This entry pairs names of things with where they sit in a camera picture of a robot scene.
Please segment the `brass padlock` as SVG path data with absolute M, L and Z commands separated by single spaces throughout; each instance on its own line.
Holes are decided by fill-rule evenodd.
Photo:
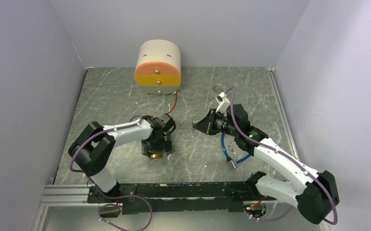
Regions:
M 150 159 L 160 159 L 162 157 L 163 157 L 163 153 L 152 153 L 149 158 Z

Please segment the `red cable lock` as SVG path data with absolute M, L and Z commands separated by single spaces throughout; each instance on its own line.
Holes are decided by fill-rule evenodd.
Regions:
M 175 93 L 174 93 L 174 96 L 175 96 L 174 104 L 173 104 L 173 106 L 171 107 L 171 109 L 169 110 L 169 112 L 168 112 L 167 114 L 170 114 L 170 113 L 175 109 L 175 107 L 176 107 L 176 105 L 177 105 L 177 101 L 178 101 L 178 93 L 175 92 Z

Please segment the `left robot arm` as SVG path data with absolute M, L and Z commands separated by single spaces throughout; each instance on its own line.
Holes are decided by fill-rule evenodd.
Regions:
M 120 183 L 106 167 L 113 149 L 140 141 L 142 155 L 161 158 L 172 151 L 171 134 L 175 129 L 175 121 L 168 113 L 159 117 L 135 116 L 128 123 L 111 126 L 91 122 L 69 147 L 69 169 L 84 173 L 99 188 L 105 201 L 114 202 Z

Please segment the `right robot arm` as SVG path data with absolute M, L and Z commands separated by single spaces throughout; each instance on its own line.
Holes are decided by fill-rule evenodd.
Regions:
M 229 106 L 224 113 L 212 108 L 192 127 L 206 135 L 222 133 L 234 137 L 241 150 L 266 162 L 286 178 L 282 181 L 263 172 L 253 174 L 246 181 L 249 198 L 273 197 L 297 208 L 307 221 L 317 225 L 333 213 L 331 224 L 337 223 L 336 206 L 340 199 L 334 175 L 327 170 L 317 171 L 285 153 L 265 132 L 251 125 L 241 104 Z

